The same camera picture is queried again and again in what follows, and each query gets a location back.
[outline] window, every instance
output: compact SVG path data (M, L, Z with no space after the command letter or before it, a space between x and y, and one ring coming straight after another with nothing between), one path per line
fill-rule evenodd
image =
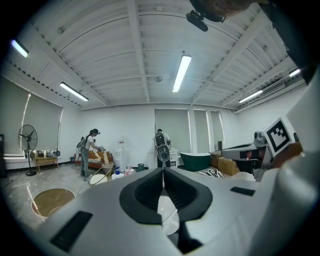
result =
M218 141L224 140L224 132L219 116L219 112L211 112L214 148L218 150Z
M209 146L209 132L207 112L205 110L194 111L195 130L196 130L196 146L198 153L208 153Z
M4 134L4 153L21 155L18 132L22 126L29 92L0 76L0 134Z
M171 147L190 153L190 129L187 109L156 109L155 131L162 129L171 139Z
M62 107L36 95L31 95L24 115L24 125L35 129L38 141L36 150L56 150Z

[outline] shiny floor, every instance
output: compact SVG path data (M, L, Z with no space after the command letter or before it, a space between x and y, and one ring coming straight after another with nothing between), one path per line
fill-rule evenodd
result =
M252 175L238 172L234 176L223 174L224 178L254 181ZM34 176L26 176L25 171L9 173L0 179L0 187L5 200L15 218L33 229L45 221L32 208L32 201L39 193L48 189L63 188L75 196L89 188L88 182L80 174L80 167L74 164L61 164L60 168L41 168Z

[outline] cardboard box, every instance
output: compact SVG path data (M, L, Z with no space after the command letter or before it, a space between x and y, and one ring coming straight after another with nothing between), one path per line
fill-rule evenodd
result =
M218 167L218 159L222 157L221 151L211 152L211 162L210 165L214 167Z
M235 161L232 161L231 159L227 159L224 157L220 157L218 159L218 170L230 176L235 175L240 171Z

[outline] fluorescent light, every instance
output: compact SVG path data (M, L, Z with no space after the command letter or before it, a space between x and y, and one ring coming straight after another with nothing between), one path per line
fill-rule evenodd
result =
M243 98L242 100L239 100L239 103L245 102L251 98L253 98L254 96L257 96L259 94L261 94L263 91L262 90L258 90L257 92L255 92L254 94L249 95L248 97Z
M68 92L72 93L73 95L79 97L81 100L84 100L85 102L89 100L87 97L83 96L81 93L77 92L75 89L71 88L69 85L67 85L64 82L61 82L60 86L66 89Z
M293 76L295 76L296 74L299 74L299 73L300 73L300 69L297 69L297 70L290 73L290 77L292 78Z
M187 56L187 55L182 56L179 70L178 70L178 73L176 74L176 78L175 78L173 89L172 89L173 93L177 93L179 91L182 81L184 80L185 74L189 67L189 64L191 62L191 59L192 59L191 56Z
M16 40L11 41L12 46L19 52L23 57L28 56L28 51L23 47L22 44L18 43Z

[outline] wooden table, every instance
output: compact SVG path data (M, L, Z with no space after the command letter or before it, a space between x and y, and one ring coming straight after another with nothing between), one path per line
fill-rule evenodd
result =
M56 164L56 166L59 169L59 165L58 165L58 158L57 157L40 157L40 156L36 156L35 158L35 162L36 162L36 167L38 169L38 172L40 173L40 166L39 164Z

